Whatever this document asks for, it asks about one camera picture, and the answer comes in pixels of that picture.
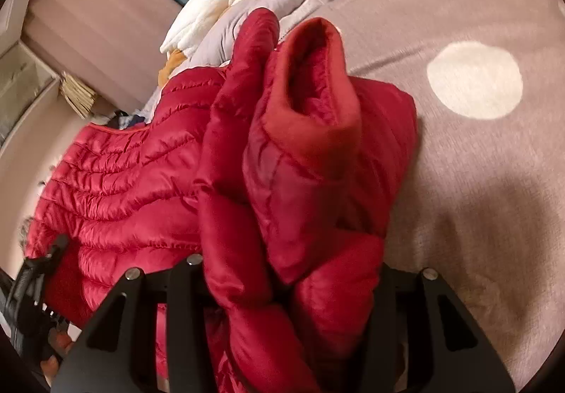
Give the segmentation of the person's left hand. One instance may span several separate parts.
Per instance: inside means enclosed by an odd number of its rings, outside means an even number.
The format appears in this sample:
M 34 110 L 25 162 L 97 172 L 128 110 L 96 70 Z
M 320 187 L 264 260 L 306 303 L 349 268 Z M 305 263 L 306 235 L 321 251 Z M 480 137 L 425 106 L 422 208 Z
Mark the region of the person's left hand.
M 50 358 L 42 360 L 42 362 L 40 362 L 40 368 L 48 385 L 52 385 L 55 376 L 58 375 L 63 358 L 66 357 L 74 346 L 74 340 L 67 332 L 51 329 L 48 342 L 50 348 L 53 350 L 53 355 L 51 355 Z

